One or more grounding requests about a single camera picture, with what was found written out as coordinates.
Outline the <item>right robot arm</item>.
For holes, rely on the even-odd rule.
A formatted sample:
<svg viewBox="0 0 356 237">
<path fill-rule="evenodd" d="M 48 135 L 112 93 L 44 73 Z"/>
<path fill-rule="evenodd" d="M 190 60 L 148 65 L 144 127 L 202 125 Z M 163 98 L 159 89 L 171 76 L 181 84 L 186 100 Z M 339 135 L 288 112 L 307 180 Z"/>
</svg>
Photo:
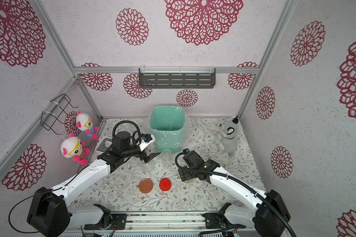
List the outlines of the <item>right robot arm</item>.
<svg viewBox="0 0 356 237">
<path fill-rule="evenodd" d="M 198 178 L 226 191 L 244 207 L 224 204 L 216 214 L 204 214 L 212 227 L 199 236 L 253 227 L 261 237 L 280 237 L 284 231 L 296 236 L 289 225 L 291 216 L 282 196 L 275 190 L 266 192 L 239 180 L 213 160 L 204 161 L 195 151 L 184 149 L 175 164 L 182 181 Z"/>
</svg>

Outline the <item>glass peanut jar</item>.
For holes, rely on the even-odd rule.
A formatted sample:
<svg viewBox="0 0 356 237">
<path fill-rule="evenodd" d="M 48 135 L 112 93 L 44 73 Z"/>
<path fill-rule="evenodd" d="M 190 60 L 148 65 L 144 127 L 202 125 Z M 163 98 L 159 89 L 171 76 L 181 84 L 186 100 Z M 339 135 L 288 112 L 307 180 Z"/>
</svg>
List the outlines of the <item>glass peanut jar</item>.
<svg viewBox="0 0 356 237">
<path fill-rule="evenodd" d="M 148 163 L 145 163 L 144 161 L 140 161 L 139 166 L 142 172 L 149 173 L 152 172 L 154 169 L 154 161 L 150 161 Z"/>
</svg>

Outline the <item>brown jar lid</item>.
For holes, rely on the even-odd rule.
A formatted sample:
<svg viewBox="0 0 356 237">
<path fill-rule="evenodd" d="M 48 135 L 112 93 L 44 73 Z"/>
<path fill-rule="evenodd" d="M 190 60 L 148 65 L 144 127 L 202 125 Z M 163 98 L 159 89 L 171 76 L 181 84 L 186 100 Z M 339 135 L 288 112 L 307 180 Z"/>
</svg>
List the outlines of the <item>brown jar lid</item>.
<svg viewBox="0 0 356 237">
<path fill-rule="evenodd" d="M 138 185 L 141 193 L 148 194 L 153 190 L 153 182 L 149 178 L 142 179 Z"/>
</svg>

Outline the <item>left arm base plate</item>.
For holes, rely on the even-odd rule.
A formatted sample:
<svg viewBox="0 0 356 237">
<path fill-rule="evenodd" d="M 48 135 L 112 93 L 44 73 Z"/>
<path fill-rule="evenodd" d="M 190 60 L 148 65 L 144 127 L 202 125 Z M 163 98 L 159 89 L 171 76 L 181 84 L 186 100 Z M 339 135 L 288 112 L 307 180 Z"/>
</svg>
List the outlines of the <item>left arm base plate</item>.
<svg viewBox="0 0 356 237">
<path fill-rule="evenodd" d="M 84 230 L 124 230 L 127 221 L 127 214 L 112 213 L 103 217 L 97 224 L 88 224 Z"/>
</svg>

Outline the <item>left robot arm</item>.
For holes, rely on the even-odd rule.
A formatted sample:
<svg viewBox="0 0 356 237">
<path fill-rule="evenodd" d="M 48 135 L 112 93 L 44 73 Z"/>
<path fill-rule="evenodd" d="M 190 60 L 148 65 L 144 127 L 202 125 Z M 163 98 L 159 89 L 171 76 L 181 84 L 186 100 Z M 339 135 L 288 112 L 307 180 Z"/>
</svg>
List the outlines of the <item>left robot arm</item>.
<svg viewBox="0 0 356 237">
<path fill-rule="evenodd" d="M 129 158 L 139 158 L 148 163 L 158 156 L 158 153 L 146 152 L 148 145 L 154 141 L 152 134 L 142 134 L 137 139 L 128 132 L 115 134 L 111 146 L 80 173 L 50 189 L 42 187 L 35 192 L 27 223 L 45 237 L 58 237 L 66 229 L 78 226 L 110 227 L 111 212 L 103 205 L 76 209 L 69 206 L 87 188 L 113 173 Z"/>
</svg>

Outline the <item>red jar lid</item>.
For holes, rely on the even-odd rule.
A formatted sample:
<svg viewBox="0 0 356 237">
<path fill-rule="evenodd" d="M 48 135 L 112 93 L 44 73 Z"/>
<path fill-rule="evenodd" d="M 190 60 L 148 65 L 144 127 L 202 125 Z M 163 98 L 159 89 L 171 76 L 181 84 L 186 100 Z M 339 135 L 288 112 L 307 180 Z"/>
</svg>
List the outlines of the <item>red jar lid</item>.
<svg viewBox="0 0 356 237">
<path fill-rule="evenodd" d="M 168 178 L 163 178 L 160 180 L 159 183 L 159 188 L 161 191 L 165 192 L 165 191 L 169 191 L 172 187 L 172 183 L 170 181 L 170 179 Z"/>
</svg>

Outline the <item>red lid peanut jar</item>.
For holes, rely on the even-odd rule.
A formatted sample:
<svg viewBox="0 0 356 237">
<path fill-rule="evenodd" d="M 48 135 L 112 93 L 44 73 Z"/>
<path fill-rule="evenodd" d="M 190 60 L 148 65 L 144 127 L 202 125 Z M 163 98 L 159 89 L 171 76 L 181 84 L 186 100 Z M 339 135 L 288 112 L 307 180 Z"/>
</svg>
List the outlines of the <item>red lid peanut jar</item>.
<svg viewBox="0 0 356 237">
<path fill-rule="evenodd" d="M 170 168 L 174 164 L 173 153 L 170 149 L 163 150 L 160 155 L 164 167 Z"/>
</svg>

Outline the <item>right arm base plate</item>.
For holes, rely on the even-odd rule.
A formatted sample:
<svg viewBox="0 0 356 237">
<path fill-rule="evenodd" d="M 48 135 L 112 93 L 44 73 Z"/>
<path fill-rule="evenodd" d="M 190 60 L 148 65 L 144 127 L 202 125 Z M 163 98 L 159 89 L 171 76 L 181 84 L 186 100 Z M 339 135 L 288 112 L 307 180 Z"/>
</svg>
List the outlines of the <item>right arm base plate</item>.
<svg viewBox="0 0 356 237">
<path fill-rule="evenodd" d="M 233 226 L 222 214 L 219 213 L 204 213 L 205 225 L 207 229 L 224 229 Z"/>
</svg>

